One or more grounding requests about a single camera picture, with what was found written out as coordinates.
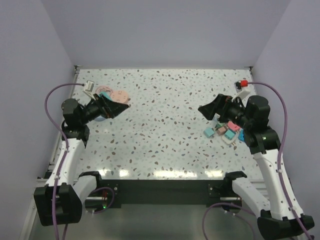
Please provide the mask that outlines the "pink round power strip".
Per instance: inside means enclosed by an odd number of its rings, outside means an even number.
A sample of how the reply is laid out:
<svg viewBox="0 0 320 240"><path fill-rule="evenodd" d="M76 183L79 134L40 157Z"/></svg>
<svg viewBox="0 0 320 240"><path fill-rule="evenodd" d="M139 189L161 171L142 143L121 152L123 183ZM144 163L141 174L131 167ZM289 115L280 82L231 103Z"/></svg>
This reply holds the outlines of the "pink round power strip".
<svg viewBox="0 0 320 240"><path fill-rule="evenodd" d="M127 104L129 101L129 94L124 90L115 90L110 97L117 103Z"/></svg>

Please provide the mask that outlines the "blue round power strip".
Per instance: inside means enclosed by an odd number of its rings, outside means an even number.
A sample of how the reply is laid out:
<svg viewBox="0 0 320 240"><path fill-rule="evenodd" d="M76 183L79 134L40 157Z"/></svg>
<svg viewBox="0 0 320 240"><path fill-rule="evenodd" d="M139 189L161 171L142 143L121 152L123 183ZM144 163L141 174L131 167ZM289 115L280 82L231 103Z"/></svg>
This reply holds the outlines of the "blue round power strip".
<svg viewBox="0 0 320 240"><path fill-rule="evenodd" d="M105 118L103 116L98 116L95 118L95 121L97 121L97 122L102 122L104 120L105 120Z"/></svg>

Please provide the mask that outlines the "light green plug adapter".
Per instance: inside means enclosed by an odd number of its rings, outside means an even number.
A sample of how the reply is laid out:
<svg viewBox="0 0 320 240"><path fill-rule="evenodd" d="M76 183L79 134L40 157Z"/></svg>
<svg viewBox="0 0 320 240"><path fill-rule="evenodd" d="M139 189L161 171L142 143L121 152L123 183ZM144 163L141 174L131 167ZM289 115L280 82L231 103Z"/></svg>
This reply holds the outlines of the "light green plug adapter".
<svg viewBox="0 0 320 240"><path fill-rule="evenodd" d="M218 130L219 128L223 127L224 125L225 125L224 123L217 122L216 125L214 126L214 129Z"/></svg>

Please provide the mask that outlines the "brownish pink plug adapter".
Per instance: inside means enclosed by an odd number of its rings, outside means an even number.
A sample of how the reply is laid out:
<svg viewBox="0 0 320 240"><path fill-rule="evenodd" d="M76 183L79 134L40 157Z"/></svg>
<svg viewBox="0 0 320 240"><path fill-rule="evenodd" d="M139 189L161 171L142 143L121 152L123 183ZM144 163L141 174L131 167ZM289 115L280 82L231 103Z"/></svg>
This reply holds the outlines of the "brownish pink plug adapter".
<svg viewBox="0 0 320 240"><path fill-rule="evenodd" d="M219 136L222 136L224 135L226 132L228 131L228 128L226 126L222 126L220 128L218 128L216 130L216 133L219 135Z"/></svg>

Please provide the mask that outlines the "teal green plug adapter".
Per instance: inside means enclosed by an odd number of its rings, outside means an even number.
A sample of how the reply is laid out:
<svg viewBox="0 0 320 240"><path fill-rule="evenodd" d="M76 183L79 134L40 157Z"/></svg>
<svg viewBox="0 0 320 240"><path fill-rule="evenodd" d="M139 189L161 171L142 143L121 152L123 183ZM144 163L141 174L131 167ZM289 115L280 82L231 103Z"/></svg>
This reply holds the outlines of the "teal green plug adapter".
<svg viewBox="0 0 320 240"><path fill-rule="evenodd" d="M227 139L227 140L233 140L233 138L235 137L236 133L234 131L232 131L231 129L228 129L225 133L224 133L224 137Z"/></svg>

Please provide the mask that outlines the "blue square plug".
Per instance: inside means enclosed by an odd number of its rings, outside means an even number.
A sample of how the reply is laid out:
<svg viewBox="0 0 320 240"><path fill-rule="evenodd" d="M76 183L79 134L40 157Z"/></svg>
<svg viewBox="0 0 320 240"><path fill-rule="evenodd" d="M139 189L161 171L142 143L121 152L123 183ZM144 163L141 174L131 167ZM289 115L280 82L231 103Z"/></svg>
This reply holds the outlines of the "blue square plug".
<svg viewBox="0 0 320 240"><path fill-rule="evenodd" d="M238 140L241 141L241 142L244 142L245 141L245 136L244 136L244 131L241 130L238 134Z"/></svg>

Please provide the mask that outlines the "teal triangular power strip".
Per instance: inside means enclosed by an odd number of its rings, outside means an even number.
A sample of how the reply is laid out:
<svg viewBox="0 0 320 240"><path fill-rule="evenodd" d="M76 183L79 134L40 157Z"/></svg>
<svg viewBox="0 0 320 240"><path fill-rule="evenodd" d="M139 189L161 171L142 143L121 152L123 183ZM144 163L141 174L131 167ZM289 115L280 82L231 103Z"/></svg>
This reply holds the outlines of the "teal triangular power strip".
<svg viewBox="0 0 320 240"><path fill-rule="evenodd" d="M100 93L99 93L99 96L100 96L100 97L106 97L106 98L109 99L109 100L112 99L111 96L110 96L107 92L104 92L104 91L100 92Z"/></svg>

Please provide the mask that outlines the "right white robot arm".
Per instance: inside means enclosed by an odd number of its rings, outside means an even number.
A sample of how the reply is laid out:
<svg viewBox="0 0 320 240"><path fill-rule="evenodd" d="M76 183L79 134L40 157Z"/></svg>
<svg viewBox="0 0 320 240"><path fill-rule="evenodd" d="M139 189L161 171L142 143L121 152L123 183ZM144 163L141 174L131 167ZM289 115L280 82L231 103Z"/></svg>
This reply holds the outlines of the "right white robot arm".
<svg viewBox="0 0 320 240"><path fill-rule="evenodd" d="M198 111L207 120L219 115L221 123L232 122L243 129L244 142L261 171L268 196L264 197L242 171L225 174L222 189L227 196L238 195L244 200L256 217L261 236L265 240L280 240L306 235L315 223L304 213L292 190L279 136L268 125L268 100L253 95L243 105L240 97L232 99L219 94Z"/></svg>

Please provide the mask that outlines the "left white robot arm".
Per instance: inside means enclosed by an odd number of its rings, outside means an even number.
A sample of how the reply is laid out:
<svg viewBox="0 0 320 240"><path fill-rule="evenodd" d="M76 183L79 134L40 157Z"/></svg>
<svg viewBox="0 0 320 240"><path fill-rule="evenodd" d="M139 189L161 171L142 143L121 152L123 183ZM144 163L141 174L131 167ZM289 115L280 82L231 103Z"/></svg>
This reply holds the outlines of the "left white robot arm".
<svg viewBox="0 0 320 240"><path fill-rule="evenodd" d="M81 153L85 150L90 129L88 123L97 117L113 119L129 108L105 96L93 95L86 105L69 98L62 105L64 121L60 156L45 185L34 191L34 201L43 226L78 223L86 198L99 196L104 190L102 177L98 171L76 175Z"/></svg>

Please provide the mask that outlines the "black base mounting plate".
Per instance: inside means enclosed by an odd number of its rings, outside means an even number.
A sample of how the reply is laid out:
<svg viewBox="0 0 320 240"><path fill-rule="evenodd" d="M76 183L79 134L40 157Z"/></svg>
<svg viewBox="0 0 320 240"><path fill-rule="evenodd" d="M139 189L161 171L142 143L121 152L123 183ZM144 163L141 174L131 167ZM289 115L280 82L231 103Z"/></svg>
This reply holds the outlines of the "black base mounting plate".
<svg viewBox="0 0 320 240"><path fill-rule="evenodd" d="M86 209L102 210L122 205L205 205L231 203L242 205L242 200L231 190L223 190L223 180L102 180L103 187L113 189L92 193L85 201Z"/></svg>

